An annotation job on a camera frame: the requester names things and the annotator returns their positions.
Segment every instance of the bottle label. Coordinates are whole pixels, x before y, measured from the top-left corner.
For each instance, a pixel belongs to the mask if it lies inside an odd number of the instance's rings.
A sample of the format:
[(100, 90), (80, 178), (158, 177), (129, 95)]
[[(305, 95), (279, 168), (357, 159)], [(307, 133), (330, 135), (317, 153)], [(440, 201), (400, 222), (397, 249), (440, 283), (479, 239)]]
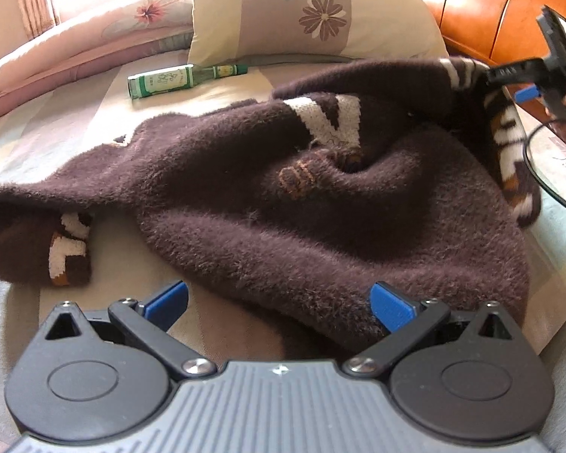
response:
[(188, 68), (172, 69), (154, 75), (145, 75), (142, 78), (147, 93), (164, 92), (172, 89), (190, 89), (192, 87)]
[(214, 66), (214, 78), (225, 78), (232, 77), (237, 74), (237, 66), (235, 65), (224, 65), (224, 66)]

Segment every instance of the green glass bottle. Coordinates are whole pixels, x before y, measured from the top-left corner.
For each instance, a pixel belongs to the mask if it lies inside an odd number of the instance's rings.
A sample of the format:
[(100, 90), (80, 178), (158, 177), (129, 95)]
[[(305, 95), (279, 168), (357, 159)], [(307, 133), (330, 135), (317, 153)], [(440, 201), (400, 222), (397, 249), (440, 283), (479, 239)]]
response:
[(210, 66), (208, 68), (195, 65), (173, 66), (128, 77), (128, 93), (130, 93), (130, 98), (139, 99), (158, 93), (190, 89), (209, 80), (244, 75), (247, 72), (248, 67), (245, 65)]

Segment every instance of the black circular cap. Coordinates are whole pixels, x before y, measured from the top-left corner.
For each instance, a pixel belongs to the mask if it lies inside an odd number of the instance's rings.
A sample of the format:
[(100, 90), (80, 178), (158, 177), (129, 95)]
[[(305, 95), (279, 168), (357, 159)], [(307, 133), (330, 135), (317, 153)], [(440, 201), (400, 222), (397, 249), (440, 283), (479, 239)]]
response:
[(503, 368), (482, 361), (461, 361), (442, 372), (445, 388), (468, 401), (491, 401), (507, 393), (511, 376)]
[(118, 372), (100, 361), (78, 361), (55, 369), (48, 387), (66, 401), (84, 402), (104, 397), (118, 384)]
[(26, 352), (13, 369), (5, 399), (20, 430), (96, 441), (136, 427), (166, 400), (169, 377), (151, 355), (98, 338), (69, 340)]
[(409, 354), (390, 375), (406, 416), (446, 440), (512, 441), (536, 433), (554, 392), (543, 364), (511, 340), (459, 339)]

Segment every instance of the gray ribbed plate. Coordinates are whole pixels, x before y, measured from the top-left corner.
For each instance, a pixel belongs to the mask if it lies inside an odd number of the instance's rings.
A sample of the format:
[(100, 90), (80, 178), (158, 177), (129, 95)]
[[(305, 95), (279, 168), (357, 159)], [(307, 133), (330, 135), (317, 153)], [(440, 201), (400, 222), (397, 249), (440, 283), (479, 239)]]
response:
[[(23, 437), (13, 453), (462, 453), (424, 434), (375, 381), (344, 377), (330, 361), (231, 362), (184, 383), (151, 424), (94, 446)], [(548, 453), (535, 438), (490, 453)]]

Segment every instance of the white stripe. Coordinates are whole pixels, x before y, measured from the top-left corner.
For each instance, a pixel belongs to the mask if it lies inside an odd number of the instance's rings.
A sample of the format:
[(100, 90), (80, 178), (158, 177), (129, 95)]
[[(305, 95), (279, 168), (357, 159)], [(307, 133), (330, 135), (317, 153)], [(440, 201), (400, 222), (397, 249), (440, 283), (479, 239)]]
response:
[(352, 96), (336, 96), (339, 107), (338, 125), (332, 123), (320, 106), (308, 97), (297, 97), (284, 100), (300, 117), (312, 137), (322, 145), (359, 146), (358, 127), (360, 120), (360, 103)]
[(474, 60), (470, 60), (469, 58), (461, 58), (461, 60), (465, 63), (465, 83), (463, 84), (463, 88), (468, 89), (471, 87), (472, 78), (474, 77), (475, 63)]
[(91, 228), (80, 222), (78, 213), (65, 213), (61, 216), (61, 224), (71, 236), (76, 239), (88, 238)]
[(347, 144), (359, 146), (360, 100), (354, 95), (336, 95), (335, 98), (339, 109), (338, 132), (341, 132)]
[(507, 126), (512, 120), (515, 121), (514, 126), (511, 128), (500, 128), (495, 133), (495, 143), (498, 145), (505, 145), (514, 141), (520, 141), (526, 137), (520, 116), (518, 116), (518, 111), (513, 105), (510, 105), (501, 115), (501, 125)]
[(482, 72), (482, 71), (489, 70), (489, 69), (491, 68), (491, 67), (488, 66), (486, 63), (482, 63), (482, 62), (480, 62), (480, 61), (478, 61), (478, 60), (472, 60), (472, 61), (474, 62), (475, 67), (476, 67), (478, 70), (480, 70), (481, 72)]
[(65, 273), (65, 259), (70, 255), (86, 255), (86, 243), (67, 237), (57, 237), (48, 252), (48, 274), (51, 279)]
[(528, 216), (532, 213), (532, 195), (527, 194), (524, 200), (512, 210), (512, 216), (517, 220), (520, 216)]
[(457, 90), (459, 88), (459, 74), (457, 73), (457, 69), (448, 58), (441, 58), (439, 61), (448, 73), (448, 78), (451, 81), (451, 89)]
[(505, 146), (499, 154), (501, 179), (505, 182), (515, 174), (515, 163), (522, 160), (522, 143)]

